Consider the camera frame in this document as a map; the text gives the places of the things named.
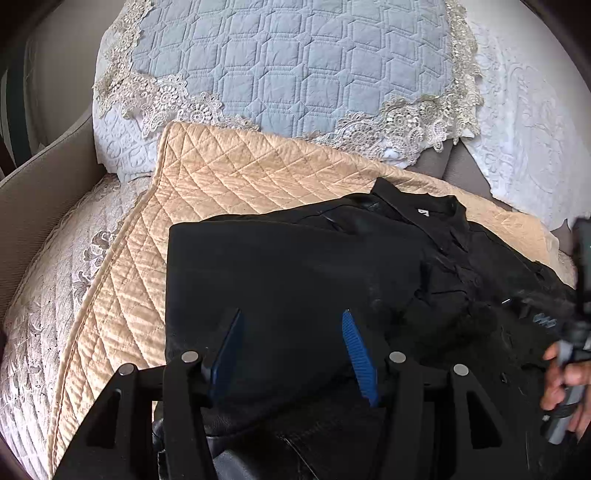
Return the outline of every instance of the white embroidered bedspread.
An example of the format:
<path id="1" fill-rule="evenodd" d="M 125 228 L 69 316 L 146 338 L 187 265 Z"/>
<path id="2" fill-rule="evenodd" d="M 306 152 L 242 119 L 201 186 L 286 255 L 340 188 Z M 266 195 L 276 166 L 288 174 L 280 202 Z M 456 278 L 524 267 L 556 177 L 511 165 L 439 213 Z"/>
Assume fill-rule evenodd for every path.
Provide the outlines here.
<path id="1" fill-rule="evenodd" d="M 106 175 L 54 228 L 31 261 L 4 320 L 0 433 L 34 480 L 45 480 L 54 386 L 70 328 L 125 214 L 150 178 Z"/>
<path id="2" fill-rule="evenodd" d="M 591 213 L 591 156 L 556 91 L 502 39 L 470 22 L 482 71 L 480 136 L 463 138 L 492 195 L 549 230 Z"/>

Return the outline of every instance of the black jacket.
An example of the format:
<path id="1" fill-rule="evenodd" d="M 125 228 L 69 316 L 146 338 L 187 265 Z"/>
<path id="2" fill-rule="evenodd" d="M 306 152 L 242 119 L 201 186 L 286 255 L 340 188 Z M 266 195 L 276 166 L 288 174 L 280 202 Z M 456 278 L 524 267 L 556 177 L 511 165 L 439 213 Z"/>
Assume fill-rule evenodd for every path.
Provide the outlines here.
<path id="1" fill-rule="evenodd" d="M 573 291 L 468 222 L 455 197 L 378 179 L 370 194 L 174 225 L 167 270 L 167 359 L 206 345 L 224 308 L 247 319 L 228 397 L 203 411 L 221 478 L 366 475 L 384 413 L 359 395 L 345 309 L 424 365 L 468 365 L 533 478 L 563 455 L 539 435 L 541 355 L 556 334 L 500 303 L 522 289 L 566 300 Z"/>

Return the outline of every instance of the finger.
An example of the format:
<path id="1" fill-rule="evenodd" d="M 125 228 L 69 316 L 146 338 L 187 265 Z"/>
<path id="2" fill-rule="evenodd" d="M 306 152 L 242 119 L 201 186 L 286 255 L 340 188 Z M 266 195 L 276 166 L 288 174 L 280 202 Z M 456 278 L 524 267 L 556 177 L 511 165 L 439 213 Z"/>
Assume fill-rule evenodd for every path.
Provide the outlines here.
<path id="1" fill-rule="evenodd" d="M 558 356 L 558 344 L 553 343 L 548 347 L 548 349 L 544 352 L 544 356 L 542 357 L 544 360 L 552 360 Z"/>
<path id="2" fill-rule="evenodd" d="M 579 424 L 577 425 L 577 438 L 580 440 L 583 438 L 585 430 L 589 427 L 589 423 L 591 422 L 591 389 L 587 389 L 585 394 L 583 409 L 581 412 L 581 416 L 579 418 Z"/>
<path id="3" fill-rule="evenodd" d="M 563 383 L 563 373 L 560 367 L 556 362 L 552 362 L 546 370 L 546 389 L 548 388 L 556 388 L 562 385 Z"/>
<path id="4" fill-rule="evenodd" d="M 555 406 L 564 400 L 564 397 L 564 388 L 548 388 L 544 391 L 544 396 L 540 401 L 540 407 L 546 411 L 554 410 Z"/>
<path id="5" fill-rule="evenodd" d="M 574 411 L 573 416 L 570 418 L 568 430 L 569 432 L 576 432 L 577 426 L 579 426 L 579 421 L 581 419 L 581 414 L 583 412 L 583 407 L 581 405 L 577 406 L 577 409 Z"/>
<path id="6" fill-rule="evenodd" d="M 577 431 L 575 432 L 579 440 L 583 438 L 583 435 L 585 435 L 585 430 L 587 430 L 587 427 L 589 426 L 590 422 L 591 413 L 586 414 L 583 412 L 581 414 L 581 418 L 579 419 L 579 425 L 577 425 Z"/>
<path id="7" fill-rule="evenodd" d="M 567 385 L 591 384 L 591 362 L 567 365 L 564 369 L 564 381 Z"/>

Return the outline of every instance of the bed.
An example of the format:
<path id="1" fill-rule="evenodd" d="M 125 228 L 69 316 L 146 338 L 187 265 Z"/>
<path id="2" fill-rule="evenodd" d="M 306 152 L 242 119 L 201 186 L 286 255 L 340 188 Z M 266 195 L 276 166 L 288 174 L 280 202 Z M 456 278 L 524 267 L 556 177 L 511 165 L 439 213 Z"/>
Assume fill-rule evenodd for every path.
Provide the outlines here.
<path id="1" fill-rule="evenodd" d="M 485 71 L 499 70 L 499 64 L 486 63 L 490 58 L 507 68 L 525 65 L 509 54 L 498 58 L 507 48 L 491 28 L 470 15 L 466 22 L 455 0 L 377 2 L 377 14 L 369 8 L 374 2 L 362 2 L 368 8 L 358 12 L 349 4 L 236 0 L 232 12 L 240 21 L 233 23 L 213 0 L 128 1 L 103 37 L 92 111 L 2 182 L 3 225 L 14 234 L 2 239 L 2 251 L 12 254 L 3 259 L 0 292 L 8 337 L 0 365 L 0 431 L 33 478 L 49 475 L 47 432 L 60 353 L 126 214 L 150 184 L 158 136 L 170 120 L 299 137 L 406 167 L 504 209 L 533 213 L 549 229 L 588 213 L 578 204 L 586 198 L 581 195 L 586 194 L 587 147 L 569 110 L 548 93 L 548 84 L 540 83 L 539 72 L 513 69 L 519 75 L 498 75 L 484 86 L 479 80 L 483 64 L 489 67 Z M 395 37 L 384 34 L 388 28 Z M 221 35 L 226 37 L 220 44 L 212 43 Z M 195 55 L 189 38 L 197 38 L 200 46 Z M 315 51 L 313 40 L 332 53 Z M 385 52 L 398 48 L 393 45 L 405 49 Z M 220 64 L 228 65 L 230 80 L 215 71 Z M 539 85 L 538 97 L 532 98 L 545 95 L 554 102 L 521 116 L 543 120 L 518 124 L 534 132 L 522 151 L 539 158 L 552 152 L 555 168 L 565 172 L 562 184 L 548 186 L 556 172 L 532 175 L 540 163 L 516 155 L 513 147 L 523 145 L 511 143 L 512 138 L 503 137 L 509 151 L 503 165 L 514 170 L 507 173 L 496 163 L 506 130 L 486 123 L 491 111 L 486 108 L 497 112 L 501 122 L 503 113 L 523 113 L 532 92 L 511 88 L 524 82 Z M 515 93 L 513 110 L 502 111 L 506 103 L 491 103 L 495 89 L 487 85 Z M 540 144 L 540 132 L 544 138 L 562 135 L 564 145 L 532 150 Z M 565 145 L 577 163 L 564 161 Z M 106 176 L 98 163 L 106 167 Z M 515 184 L 506 180 L 518 174 L 531 182 L 520 181 L 518 186 L 525 188 L 512 189 Z M 49 175 L 62 179 L 59 194 L 45 181 Z M 29 199 L 24 192 L 31 190 L 36 195 Z M 566 191 L 572 193 L 559 205 L 517 201 Z M 558 239 L 549 235 L 548 252 L 557 245 Z M 556 270 L 573 284 L 569 259 L 555 254 L 564 267 Z"/>

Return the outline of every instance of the pillow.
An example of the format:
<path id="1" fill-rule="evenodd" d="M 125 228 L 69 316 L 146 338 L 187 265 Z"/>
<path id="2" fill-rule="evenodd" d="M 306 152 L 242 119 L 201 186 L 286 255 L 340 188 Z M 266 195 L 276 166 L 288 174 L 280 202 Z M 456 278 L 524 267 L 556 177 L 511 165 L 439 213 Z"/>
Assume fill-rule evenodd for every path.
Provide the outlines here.
<path id="1" fill-rule="evenodd" d="M 406 167 L 478 133 L 475 50 L 457 0 L 128 0 L 97 62 L 99 161 L 153 171 L 176 118 Z"/>

